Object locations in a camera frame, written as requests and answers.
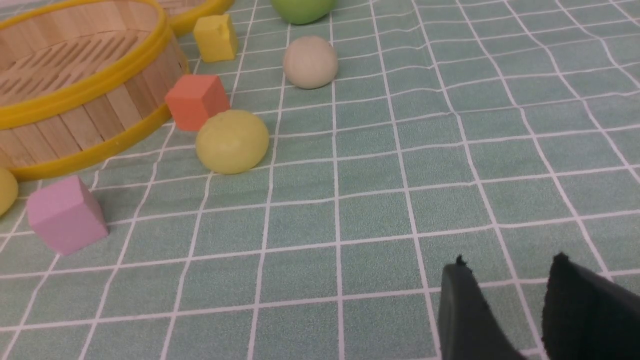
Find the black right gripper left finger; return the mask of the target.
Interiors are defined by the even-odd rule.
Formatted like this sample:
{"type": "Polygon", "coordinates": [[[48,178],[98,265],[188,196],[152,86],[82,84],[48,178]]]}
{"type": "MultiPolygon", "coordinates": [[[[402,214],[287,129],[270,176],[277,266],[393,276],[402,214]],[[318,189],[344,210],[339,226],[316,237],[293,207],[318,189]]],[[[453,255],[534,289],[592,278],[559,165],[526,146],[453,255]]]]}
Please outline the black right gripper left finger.
{"type": "Polygon", "coordinates": [[[525,360],[503,333],[462,255],[442,269],[438,334],[444,360],[525,360]]]}

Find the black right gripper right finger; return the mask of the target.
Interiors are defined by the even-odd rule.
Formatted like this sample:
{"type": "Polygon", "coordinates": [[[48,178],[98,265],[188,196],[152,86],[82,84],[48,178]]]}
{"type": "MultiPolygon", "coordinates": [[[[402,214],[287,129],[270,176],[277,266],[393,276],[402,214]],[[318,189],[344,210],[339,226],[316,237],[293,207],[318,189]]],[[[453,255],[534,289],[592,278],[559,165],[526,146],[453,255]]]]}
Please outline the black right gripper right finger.
{"type": "Polygon", "coordinates": [[[551,360],[637,360],[640,297],[558,253],[542,307],[542,344],[551,360]]]}

